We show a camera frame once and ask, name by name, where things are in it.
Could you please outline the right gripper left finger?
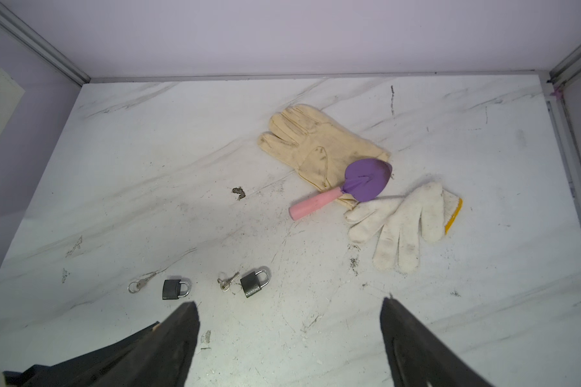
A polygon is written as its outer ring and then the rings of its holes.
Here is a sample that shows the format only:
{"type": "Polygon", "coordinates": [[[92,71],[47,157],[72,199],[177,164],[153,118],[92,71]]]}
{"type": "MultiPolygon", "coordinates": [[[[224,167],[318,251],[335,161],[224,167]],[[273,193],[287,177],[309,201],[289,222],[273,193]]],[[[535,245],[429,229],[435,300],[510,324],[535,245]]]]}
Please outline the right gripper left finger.
{"type": "Polygon", "coordinates": [[[199,329],[196,303],[182,303],[94,385],[184,386],[199,329]]]}

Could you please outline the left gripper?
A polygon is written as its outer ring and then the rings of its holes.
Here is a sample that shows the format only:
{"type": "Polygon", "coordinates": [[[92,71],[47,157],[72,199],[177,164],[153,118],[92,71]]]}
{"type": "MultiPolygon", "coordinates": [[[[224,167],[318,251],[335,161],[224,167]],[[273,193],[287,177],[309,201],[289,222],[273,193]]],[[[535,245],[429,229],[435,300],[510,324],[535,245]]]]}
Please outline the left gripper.
{"type": "Polygon", "coordinates": [[[23,372],[2,371],[6,386],[90,386],[125,358],[159,322],[129,337],[54,366],[34,364],[23,372]]]}

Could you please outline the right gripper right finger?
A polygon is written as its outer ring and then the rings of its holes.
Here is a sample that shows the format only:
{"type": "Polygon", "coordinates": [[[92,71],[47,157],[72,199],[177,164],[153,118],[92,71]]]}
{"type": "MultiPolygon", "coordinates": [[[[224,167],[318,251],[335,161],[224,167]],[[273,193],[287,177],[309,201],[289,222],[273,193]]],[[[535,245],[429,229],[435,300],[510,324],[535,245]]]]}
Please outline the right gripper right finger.
{"type": "Polygon", "coordinates": [[[395,298],[384,298],[380,327],[395,386],[490,385],[395,298]]]}

